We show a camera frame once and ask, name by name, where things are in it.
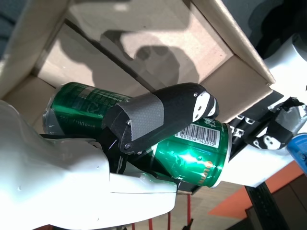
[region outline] barcode label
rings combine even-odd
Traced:
[[[200,143],[202,145],[208,145],[214,148],[218,148],[220,144],[219,130],[214,130],[195,124],[191,124],[184,130],[175,134],[175,137]]]

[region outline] beverage can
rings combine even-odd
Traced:
[[[154,171],[198,186],[216,187],[228,164],[232,143],[228,124],[200,119],[174,136],[129,161],[141,170]]]
[[[46,134],[96,138],[106,112],[130,97],[70,82],[57,88],[43,114]]]

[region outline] can rim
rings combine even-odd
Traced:
[[[231,152],[231,147],[232,147],[232,133],[231,133],[230,126],[226,123],[222,123],[222,125],[224,125],[224,124],[226,125],[227,131],[228,131],[228,148],[227,148],[227,152],[226,152],[225,162],[224,162],[224,166],[223,166],[223,169],[221,171],[219,178],[217,179],[215,184],[213,186],[211,186],[210,188],[215,188],[222,181],[223,173],[225,172],[225,168],[227,167],[228,162],[229,162],[229,158],[230,158],[230,152]]]

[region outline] robotic hand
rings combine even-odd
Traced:
[[[113,155],[142,151],[218,108],[198,84],[155,93],[111,109],[99,143],[89,138],[42,138],[12,106],[0,101],[0,229],[30,230],[47,224],[99,229],[170,211],[177,193],[174,182],[156,179],[129,162],[121,174],[116,173],[122,166]],[[158,113],[163,119],[145,131],[135,131],[151,122],[150,116],[140,121],[136,115],[148,112],[152,103],[160,111],[163,108]]]

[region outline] bolt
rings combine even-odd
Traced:
[[[127,150],[127,149],[130,149],[130,147],[131,147],[131,144],[130,144],[130,143],[128,143],[128,144],[125,145],[125,149],[126,149],[126,150]]]

